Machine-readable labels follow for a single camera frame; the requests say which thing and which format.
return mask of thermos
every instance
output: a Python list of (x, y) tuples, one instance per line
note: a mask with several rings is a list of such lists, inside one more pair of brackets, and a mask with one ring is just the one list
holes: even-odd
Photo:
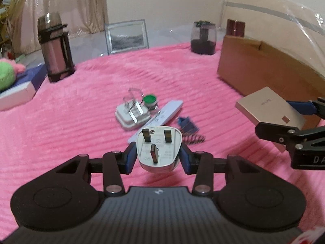
[(63, 29), (58, 12), (41, 16), (37, 22), (38, 41), (48, 70), (48, 79), (51, 83), (58, 82), (74, 73), (68, 32)]

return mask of white remote control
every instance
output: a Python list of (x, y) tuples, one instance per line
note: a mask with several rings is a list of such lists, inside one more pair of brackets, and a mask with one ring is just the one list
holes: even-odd
[(142, 129), (166, 124), (176, 115), (176, 113), (181, 109), (182, 105), (183, 101), (180, 100), (172, 100), (168, 102), (163, 108), (161, 108), (160, 113), (155, 115), (145, 125), (143, 125), (132, 137), (129, 138), (127, 142), (136, 142), (137, 137)]

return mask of cardboard box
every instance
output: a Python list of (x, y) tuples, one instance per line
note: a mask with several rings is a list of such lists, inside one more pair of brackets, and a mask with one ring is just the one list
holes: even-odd
[[(263, 41), (225, 36), (218, 74), (244, 96), (264, 87), (291, 101), (325, 96), (324, 76)], [(320, 121), (315, 115), (305, 118), (303, 129), (316, 127)]]

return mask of blue clip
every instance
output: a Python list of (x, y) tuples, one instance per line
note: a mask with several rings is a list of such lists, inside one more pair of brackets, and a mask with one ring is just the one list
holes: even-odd
[(317, 113), (317, 107), (312, 102), (287, 101), (298, 113), (303, 115), (313, 115)]
[(193, 134), (199, 131), (199, 128), (191, 122), (190, 117), (187, 118), (179, 117), (178, 125), (180, 126), (183, 133)]
[(136, 149), (137, 146), (135, 142), (131, 142), (126, 149), (126, 151), (128, 151), (128, 154), (126, 156), (126, 164), (125, 164), (126, 174), (130, 174), (132, 172), (135, 161), (137, 160), (136, 158), (138, 157), (138, 154)]
[(188, 153), (186, 153), (186, 150), (181, 146), (178, 152), (179, 160), (181, 161), (182, 167), (184, 169), (184, 172), (189, 175), (191, 172), (191, 164)]

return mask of copper cup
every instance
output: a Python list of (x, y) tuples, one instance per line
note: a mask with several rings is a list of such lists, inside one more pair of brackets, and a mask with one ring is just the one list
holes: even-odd
[(226, 36), (244, 37), (245, 36), (245, 22), (228, 19)]

